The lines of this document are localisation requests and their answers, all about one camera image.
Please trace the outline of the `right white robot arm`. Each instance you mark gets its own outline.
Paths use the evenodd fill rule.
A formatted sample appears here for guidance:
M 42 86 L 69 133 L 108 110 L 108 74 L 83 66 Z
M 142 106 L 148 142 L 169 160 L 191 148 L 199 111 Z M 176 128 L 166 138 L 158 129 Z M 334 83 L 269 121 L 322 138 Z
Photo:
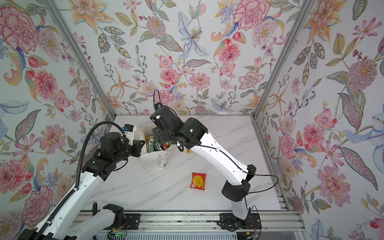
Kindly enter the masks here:
M 168 106 L 156 103 L 150 116 L 156 125 L 152 132 L 160 144 L 170 142 L 180 152 L 184 149 L 200 155 L 226 178 L 222 194 L 232 202 L 233 215 L 244 221 L 249 215 L 246 196 L 249 181 L 256 173 L 254 165 L 245 165 L 223 148 L 200 121 L 188 118 L 183 122 Z

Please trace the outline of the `small red snack packet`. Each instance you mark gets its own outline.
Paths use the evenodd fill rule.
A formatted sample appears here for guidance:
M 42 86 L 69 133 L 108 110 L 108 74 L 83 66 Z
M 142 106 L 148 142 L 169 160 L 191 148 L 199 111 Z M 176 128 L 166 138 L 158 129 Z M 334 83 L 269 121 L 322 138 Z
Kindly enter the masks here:
M 192 173 L 192 182 L 190 188 L 205 190 L 206 174 Z

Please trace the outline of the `green Foxs candy bag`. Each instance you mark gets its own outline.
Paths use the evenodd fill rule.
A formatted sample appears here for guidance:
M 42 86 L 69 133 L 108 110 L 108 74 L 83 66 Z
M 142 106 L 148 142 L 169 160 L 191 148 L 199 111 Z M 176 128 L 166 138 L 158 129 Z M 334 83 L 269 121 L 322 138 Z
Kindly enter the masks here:
M 146 150 L 147 153 L 155 152 L 156 149 L 156 138 L 154 136 L 145 136 Z

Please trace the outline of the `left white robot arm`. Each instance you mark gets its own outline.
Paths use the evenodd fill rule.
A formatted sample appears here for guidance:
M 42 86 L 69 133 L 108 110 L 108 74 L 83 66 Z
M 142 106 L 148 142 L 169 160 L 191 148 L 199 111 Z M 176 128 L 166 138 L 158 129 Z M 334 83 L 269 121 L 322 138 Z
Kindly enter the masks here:
M 139 158 L 144 140 L 129 140 L 120 133 L 101 137 L 101 147 L 82 167 L 80 179 L 54 210 L 34 230 L 23 230 L 20 240 L 89 240 L 104 229 L 126 224 L 123 207 L 107 204 L 90 219 L 73 226 L 91 195 L 106 181 L 121 161 Z

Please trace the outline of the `white paper gift bag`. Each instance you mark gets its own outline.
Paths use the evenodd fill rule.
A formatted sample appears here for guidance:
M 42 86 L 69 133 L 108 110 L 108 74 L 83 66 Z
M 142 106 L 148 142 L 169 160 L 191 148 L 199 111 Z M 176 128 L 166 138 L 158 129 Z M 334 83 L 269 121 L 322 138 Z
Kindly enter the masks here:
M 155 128 L 155 124 L 152 122 L 145 122 L 139 125 L 139 140 L 145 141 L 145 136 L 154 136 L 152 129 Z M 141 151 L 141 161 L 144 169 L 146 170 L 164 170 L 165 166 L 171 155 L 172 147 L 170 146 L 167 150 L 163 150 L 163 145 L 159 144 L 156 139 L 156 151 L 147 153 L 146 141 Z

